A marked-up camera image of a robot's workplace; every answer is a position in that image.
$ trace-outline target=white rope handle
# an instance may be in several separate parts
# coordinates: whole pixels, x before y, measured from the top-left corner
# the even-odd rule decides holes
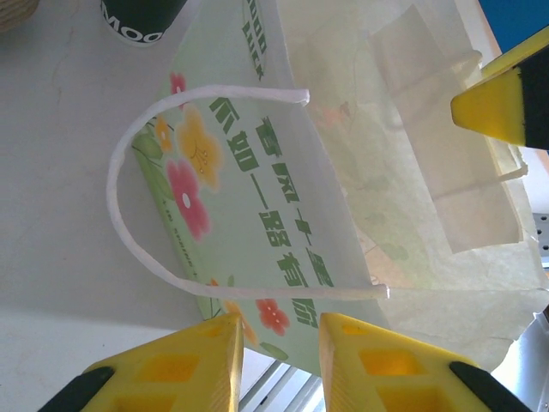
[[[385,285],[368,286],[364,288],[229,288],[222,286],[203,285],[199,282],[176,277],[172,272],[157,262],[131,236],[124,224],[120,207],[118,206],[118,175],[124,163],[125,152],[131,144],[134,135],[141,130],[152,117],[187,103],[194,99],[206,99],[214,97],[227,98],[252,98],[261,100],[274,100],[286,103],[309,102],[308,90],[283,90],[269,88],[245,88],[240,86],[210,85],[202,88],[187,90],[173,94],[151,105],[139,118],[137,118],[126,130],[117,147],[112,152],[109,164],[109,173],[106,183],[106,201],[111,216],[112,225],[120,236],[120,239],[130,252],[147,269],[158,277],[181,288],[191,294],[221,299],[333,299],[333,300],[367,300],[389,297],[389,290]]]

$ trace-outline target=white tabletop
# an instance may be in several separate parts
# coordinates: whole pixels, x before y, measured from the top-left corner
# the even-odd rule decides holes
[[[198,2],[148,49],[111,35],[99,0],[42,0],[0,34],[2,411],[36,410],[93,362],[199,319],[194,297],[125,249],[105,202],[110,153],[154,101]],[[131,155],[119,193],[137,240],[178,270]],[[244,370],[244,387],[254,377]]]

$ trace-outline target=translucent paper bag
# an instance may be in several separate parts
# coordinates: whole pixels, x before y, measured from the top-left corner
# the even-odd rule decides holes
[[[272,1],[203,1],[160,96],[277,90],[209,86],[145,113],[126,137],[148,123],[133,147],[182,273],[124,231],[113,167],[107,194],[124,242],[157,275],[209,296],[205,318],[242,313],[250,348],[313,373],[321,312],[496,366],[549,296],[512,179],[524,165],[448,122],[479,61],[455,5],[278,6],[280,18]],[[293,76],[311,91],[306,109],[265,100],[301,101],[280,90]]]

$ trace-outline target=yellow flower print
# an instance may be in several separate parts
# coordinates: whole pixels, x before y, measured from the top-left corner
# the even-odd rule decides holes
[[[164,153],[172,151],[172,139],[170,139],[170,127],[162,116],[156,118],[154,133],[160,142],[160,148]]]
[[[257,340],[256,332],[251,328],[250,324],[244,317],[244,314],[240,311],[240,307],[237,305],[236,302],[233,302],[232,300],[224,300],[223,304],[225,305],[225,309],[228,313],[237,313],[242,318],[242,329],[244,332],[244,336],[248,341],[254,345],[257,346],[259,344],[259,341]]]
[[[223,152],[214,136],[204,129],[199,111],[185,107],[185,121],[176,127],[179,151],[189,159],[198,179],[212,190],[219,188],[218,172],[223,165]]]

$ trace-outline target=wicker basket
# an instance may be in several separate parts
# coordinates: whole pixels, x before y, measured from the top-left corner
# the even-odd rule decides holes
[[[0,0],[0,33],[23,23],[38,3],[39,0]]]

